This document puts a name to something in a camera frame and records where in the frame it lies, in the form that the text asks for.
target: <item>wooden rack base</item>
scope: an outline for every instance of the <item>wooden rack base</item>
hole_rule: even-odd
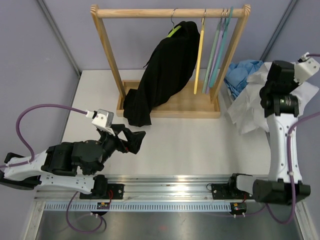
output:
[[[139,82],[139,80],[123,80],[125,93],[127,94],[129,89],[138,89]],[[202,84],[203,81],[199,81],[199,89],[202,89]],[[124,98],[121,95],[118,99],[116,115],[124,116]],[[194,95],[194,82],[190,81],[169,101],[155,107],[150,116],[152,118],[218,119],[220,117],[219,100],[216,98],[212,104],[208,94]]]

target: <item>metal hook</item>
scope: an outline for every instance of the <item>metal hook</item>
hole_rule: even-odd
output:
[[[171,22],[172,22],[172,24],[173,24],[172,29],[175,28],[175,23],[174,23],[174,21],[172,21],[172,17],[174,16],[174,13],[175,13],[175,10],[176,10],[176,9],[178,9],[178,8],[173,9],[172,14],[171,14]]]
[[[205,8],[205,9],[204,9],[204,17],[203,17],[203,23],[202,23],[202,24],[205,24],[205,20],[206,20],[206,13],[207,13],[207,9]]]
[[[222,13],[221,13],[220,24],[222,23],[222,18],[224,17],[224,13],[225,13],[225,8],[223,8]]]
[[[226,12],[225,12],[225,18],[224,18],[224,23],[226,23],[226,21],[227,21],[228,11],[229,11],[229,8],[227,8],[227,9],[226,9]]]

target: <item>light gray wall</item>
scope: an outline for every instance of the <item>light gray wall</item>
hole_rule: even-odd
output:
[[[90,5],[109,9],[174,9],[174,8],[242,8],[251,4],[251,15],[235,52],[233,61],[258,60],[290,0],[45,0],[72,55],[81,70],[110,69]],[[182,19],[174,19],[178,24]],[[192,19],[200,29],[200,19]],[[142,69],[159,41],[172,28],[168,18],[105,19],[110,43],[119,69]],[[201,67],[206,68],[218,20],[205,22]],[[228,42],[235,27],[232,19]]]
[[[275,43],[268,61],[296,61],[306,52],[320,53],[320,1],[301,0]],[[320,87],[320,72],[309,83]],[[320,111],[320,92],[309,102],[304,116]],[[320,119],[316,118],[297,128],[297,153],[303,183],[311,185],[307,206],[320,236]]]
[[[0,1],[0,32],[2,164],[8,152],[30,154],[15,131],[18,115],[36,104],[68,105],[77,78],[35,0]],[[59,142],[66,116],[63,110],[35,110],[22,120],[22,134],[43,151]],[[0,239],[20,239],[33,197],[33,191],[0,185]]]

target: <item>wooden clothes rack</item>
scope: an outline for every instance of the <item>wooden clothes rack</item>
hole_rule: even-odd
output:
[[[194,83],[189,82],[182,91],[173,95],[168,102],[155,107],[150,116],[154,118],[219,118],[220,106],[218,92],[227,74],[228,66],[236,51],[240,37],[247,24],[250,15],[250,5],[233,9],[232,18],[237,18],[230,43],[224,56],[218,77],[209,94],[197,93],[194,95]],[[110,45],[103,19],[120,18],[203,18],[205,9],[99,9],[97,4],[91,5],[91,15],[99,34],[106,58],[109,62],[116,86],[119,90],[119,99],[116,114],[123,117],[123,102],[129,89],[137,89],[139,80],[121,80],[116,60]],[[206,9],[205,18],[228,18],[229,14],[223,14],[223,9]],[[202,89],[203,81],[199,81],[199,89]]]

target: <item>green hanger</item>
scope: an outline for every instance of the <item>green hanger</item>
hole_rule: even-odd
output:
[[[172,31],[169,33],[168,36],[166,36],[167,38],[171,38],[171,36],[173,34],[175,34],[176,31],[178,31],[181,28],[181,26],[176,26],[175,28],[172,29]]]
[[[167,38],[171,38],[172,35],[175,34],[175,32],[178,31],[178,30],[181,28],[181,26],[176,26],[176,27],[175,27],[175,23],[174,23],[174,21],[172,21],[172,17],[173,17],[173,15],[174,15],[176,9],[177,9],[177,8],[173,9],[172,14],[171,14],[171,22],[172,22],[172,24],[173,24],[173,27],[172,27],[172,31],[169,33],[169,35],[166,36]]]

